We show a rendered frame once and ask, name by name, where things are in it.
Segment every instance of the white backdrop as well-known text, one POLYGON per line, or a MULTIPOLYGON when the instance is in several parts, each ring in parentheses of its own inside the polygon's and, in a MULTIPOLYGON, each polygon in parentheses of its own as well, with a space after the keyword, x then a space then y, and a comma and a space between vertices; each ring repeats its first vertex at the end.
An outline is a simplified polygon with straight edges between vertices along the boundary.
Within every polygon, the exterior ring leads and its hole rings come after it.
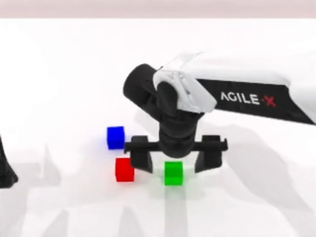
POLYGON ((20 177, 0 190, 1 237, 314 237, 316 127, 215 111, 198 135, 229 141, 224 165, 165 188, 154 175, 115 182, 106 127, 156 138, 124 98, 140 63, 183 50, 214 55, 316 48, 316 20, 1 20, 0 132, 20 177))

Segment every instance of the cube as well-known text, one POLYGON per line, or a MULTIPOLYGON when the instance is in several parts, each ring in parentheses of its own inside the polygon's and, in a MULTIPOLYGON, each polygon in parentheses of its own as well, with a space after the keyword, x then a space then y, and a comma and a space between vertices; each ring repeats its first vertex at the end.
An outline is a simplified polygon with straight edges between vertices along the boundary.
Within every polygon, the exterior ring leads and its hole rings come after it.
POLYGON ((183 184, 183 164, 181 161, 165 161, 164 184, 166 186, 181 186, 183 184))
POLYGON ((108 127, 107 144, 109 150, 123 150, 125 144, 125 131, 123 126, 108 127))
POLYGON ((135 169, 130 164, 130 158, 116 158, 115 176, 117 182, 134 182, 135 169))

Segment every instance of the agile-x logo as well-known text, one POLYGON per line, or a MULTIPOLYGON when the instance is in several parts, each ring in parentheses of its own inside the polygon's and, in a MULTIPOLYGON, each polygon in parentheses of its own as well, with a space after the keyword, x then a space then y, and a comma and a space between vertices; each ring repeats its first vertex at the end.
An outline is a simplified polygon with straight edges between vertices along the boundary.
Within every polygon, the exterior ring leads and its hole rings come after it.
POLYGON ((249 94, 246 96, 244 93, 238 92, 228 92, 221 94, 221 100, 232 101, 232 102, 240 102, 245 104, 253 104, 253 105, 260 105, 260 101, 266 102, 267 106, 276 107, 277 105, 274 102, 274 97, 265 95, 261 100, 259 96, 256 94, 249 94))

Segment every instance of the red cube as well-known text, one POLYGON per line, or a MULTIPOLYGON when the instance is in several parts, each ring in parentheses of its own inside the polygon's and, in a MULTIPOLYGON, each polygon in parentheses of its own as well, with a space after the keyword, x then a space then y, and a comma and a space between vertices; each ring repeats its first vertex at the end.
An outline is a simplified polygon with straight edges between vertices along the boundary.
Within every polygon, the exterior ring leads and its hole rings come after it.
POLYGON ((116 158, 115 176, 117 182, 134 182, 135 169, 130 164, 130 158, 116 158))

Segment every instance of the blue cube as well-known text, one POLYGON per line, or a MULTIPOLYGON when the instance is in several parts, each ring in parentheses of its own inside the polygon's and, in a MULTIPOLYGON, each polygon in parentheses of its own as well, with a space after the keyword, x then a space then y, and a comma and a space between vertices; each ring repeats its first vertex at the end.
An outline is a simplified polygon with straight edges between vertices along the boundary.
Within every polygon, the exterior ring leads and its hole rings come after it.
POLYGON ((125 144, 124 127, 108 127, 107 143, 109 150, 123 150, 125 144))

